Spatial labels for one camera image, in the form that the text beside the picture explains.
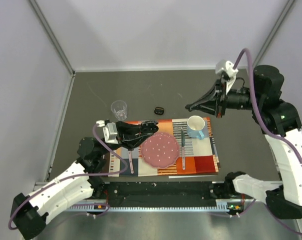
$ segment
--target gray floor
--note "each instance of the gray floor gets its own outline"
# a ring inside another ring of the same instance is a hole
[[[256,203],[240,218],[221,218],[207,213],[116,213],[93,220],[74,213],[57,216],[38,240],[298,240],[299,236],[280,226]],[[291,228],[295,221],[284,221]]]
[[[242,71],[240,76],[246,77],[246,73]],[[75,161],[79,140],[92,136],[92,127],[97,120],[116,120],[110,110],[113,101],[121,99],[127,103],[128,121],[188,118],[191,115],[207,117],[208,114],[199,111],[188,112],[185,105],[206,93],[215,80],[212,70],[77,73],[50,178],[59,175]],[[165,108],[163,116],[154,114],[157,106]],[[227,110],[221,119],[211,116],[211,123],[221,163],[220,172],[215,176],[184,181],[221,181],[232,171],[243,171],[266,181],[278,180],[268,143],[250,111]],[[166,176],[109,179],[134,182],[168,180]]]

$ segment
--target robotic arm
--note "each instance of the robotic arm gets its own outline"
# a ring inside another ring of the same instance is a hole
[[[213,87],[192,104],[189,111],[200,110],[217,118],[224,116],[226,109],[251,110],[252,118],[258,123],[252,108],[250,89],[241,87],[231,89],[236,81],[237,69],[230,61],[222,60],[215,72],[220,79]],[[282,185],[254,179],[243,172],[231,172],[225,178],[225,190],[230,195],[239,193],[249,195],[263,203],[279,219],[302,218],[302,161],[293,149],[280,137],[293,144],[302,159],[301,121],[296,108],[280,99],[284,77],[272,66],[257,66],[254,69],[254,88],[256,102],[264,124],[274,135],[273,138],[263,130],[266,140],[278,164]]]
[[[101,120],[97,121],[97,125],[103,127],[103,143],[113,151],[120,147],[133,150],[158,131],[155,121],[133,125]],[[102,170],[106,162],[103,156],[108,152],[95,138],[83,138],[77,151],[79,157],[66,171],[28,196],[21,193],[14,198],[11,216],[16,213],[13,222],[26,240],[40,234],[53,218],[72,205],[101,195],[103,181],[100,176],[107,176],[109,173],[91,175]]]

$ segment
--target mug handle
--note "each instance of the mug handle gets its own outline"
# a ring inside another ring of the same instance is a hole
[[[202,132],[202,131],[199,131],[199,134],[200,134],[200,136],[199,136],[199,139],[200,140],[203,140],[204,139],[204,133]]]

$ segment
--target table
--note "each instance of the table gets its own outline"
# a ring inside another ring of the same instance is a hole
[[[247,78],[240,70],[238,77]],[[124,100],[128,106],[128,121],[188,118],[191,115],[211,117],[212,130],[221,163],[218,175],[169,179],[164,176],[111,177],[107,181],[223,181],[229,172],[243,171],[261,180],[278,181],[271,150],[254,122],[250,111],[227,109],[223,118],[199,111],[189,112],[185,105],[206,93],[217,76],[213,70],[167,70],[128,72],[76,73],[68,103],[50,179],[62,173],[76,160],[81,138],[92,136],[97,120],[116,121],[110,106]],[[162,116],[155,107],[165,108]]]

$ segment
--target pink plate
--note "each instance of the pink plate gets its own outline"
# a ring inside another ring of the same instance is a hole
[[[175,164],[179,154],[179,144],[175,137],[164,132],[155,133],[141,145],[141,155],[144,161],[158,169]]]

